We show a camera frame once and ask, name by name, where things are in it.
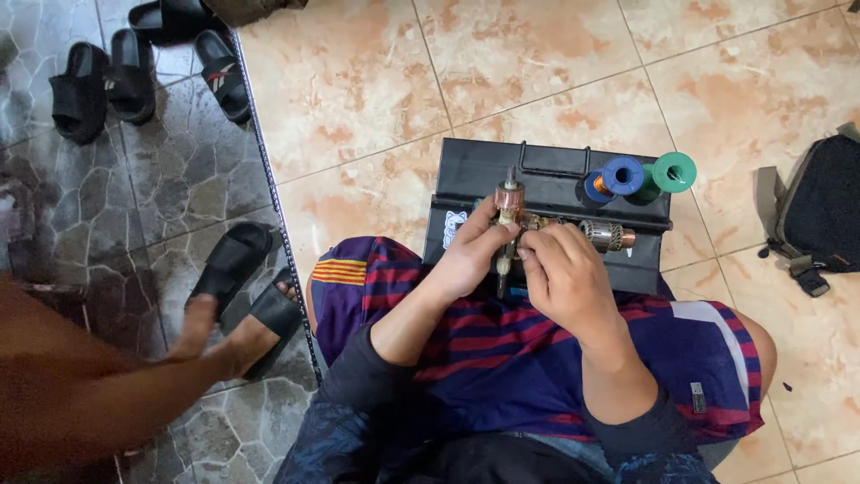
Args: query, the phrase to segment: backpack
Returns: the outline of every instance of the backpack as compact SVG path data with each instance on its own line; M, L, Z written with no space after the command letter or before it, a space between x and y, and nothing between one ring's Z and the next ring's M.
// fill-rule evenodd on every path
M789 260L805 293L830 290L820 271L860 271L860 133L854 123L815 141L786 189L775 166L761 168L755 186L767 247Z

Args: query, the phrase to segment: sticker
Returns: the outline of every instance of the sticker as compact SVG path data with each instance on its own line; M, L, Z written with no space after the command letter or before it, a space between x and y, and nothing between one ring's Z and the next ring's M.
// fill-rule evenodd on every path
M702 391L702 383L691 383L690 390L693 392L693 413L705 413L705 411L708 409L708 406L704 403L704 392Z
M442 239L442 247L444 249L447 249L448 245L451 245L454 235L457 234L457 224L465 222L466 217L468 215L465 212L455 214L451 210L448 210L448 213L445 214L445 238Z

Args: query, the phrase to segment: slipper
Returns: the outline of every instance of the slipper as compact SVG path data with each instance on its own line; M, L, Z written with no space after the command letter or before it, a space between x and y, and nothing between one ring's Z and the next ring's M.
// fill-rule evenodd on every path
M150 43L139 39L130 28L122 28L111 38L110 51L114 64L105 83L107 100L114 106L116 117L140 126L156 112Z
M236 55L214 30L200 32L194 41L194 50L203 65L200 75L206 80L224 115L236 124L248 122L251 119L248 92Z
M69 49L65 72L49 79L53 91L54 125L60 136L78 145L101 134L108 114L104 77L108 55L88 42Z
M245 380L259 380L262 378L278 361L280 353L286 348L292 337L298 332L298 328L302 327L304 316L302 315L302 306L297 302L293 302L280 292L278 282L286 282L290 288L295 288L296 283L292 279L292 274L289 267L281 269L280 272L272 279L272 283L266 287L260 297L251 305L249 314L257 318L273 333L280 336L280 341L266 353L262 358L256 361L251 368L242 376Z
M199 294L215 296L218 300L216 314L220 319L251 274L266 260L272 243L272 234L261 224L242 222L234 225L209 253L206 267L188 299Z
M156 46L193 39L207 28L224 24L200 0L156 0L128 11L134 33Z

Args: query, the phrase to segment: metal edge strip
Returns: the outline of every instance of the metal edge strip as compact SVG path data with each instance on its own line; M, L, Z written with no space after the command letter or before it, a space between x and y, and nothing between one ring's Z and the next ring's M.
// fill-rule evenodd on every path
M304 326L304 337L307 340L308 352L310 353L310 363L314 367L314 374L316 375L316 384L317 386L321 386L323 384L323 373L320 370L319 363L316 361L316 353L314 352L313 340L311 339L312 336L310 334L310 321L308 320L307 306L305 306L304 304L304 291L302 290L302 281L299 281L298 279L296 260L292 256L290 235L287 233L286 220L284 219L284 214L281 212L280 208L278 186L274 181L272 165L271 163L269 163L268 152L266 151L266 144L263 142L263 133L260 130L260 120L257 117L257 107L256 103L254 102L254 91L251 89L251 83L248 79L248 71L245 69L245 56L242 50L242 41L239 39L239 34L234 28L230 29L230 37L233 41L233 46L236 48L236 58L239 61L239 68L242 70L242 81L245 84L245 91L248 93L249 107L251 109L251 121L254 123L254 134L257 138L257 146L260 148L260 158L263 162L263 168L266 170L266 179L268 180L269 185L269 195L272 196L272 204L274 207L274 211L280 219L280 235L284 239L284 251L286 252L286 261L287 264L289 264L290 266L290 275L292 276L292 280L296 283L296 293L298 294L298 301L302 306L302 325Z

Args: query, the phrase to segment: green wire spool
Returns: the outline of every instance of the green wire spool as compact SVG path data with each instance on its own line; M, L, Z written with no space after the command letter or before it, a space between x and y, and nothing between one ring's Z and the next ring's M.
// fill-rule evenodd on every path
M654 200L664 191L680 193L696 181L696 164L682 152L669 152L652 164L643 164L645 180L634 196Z

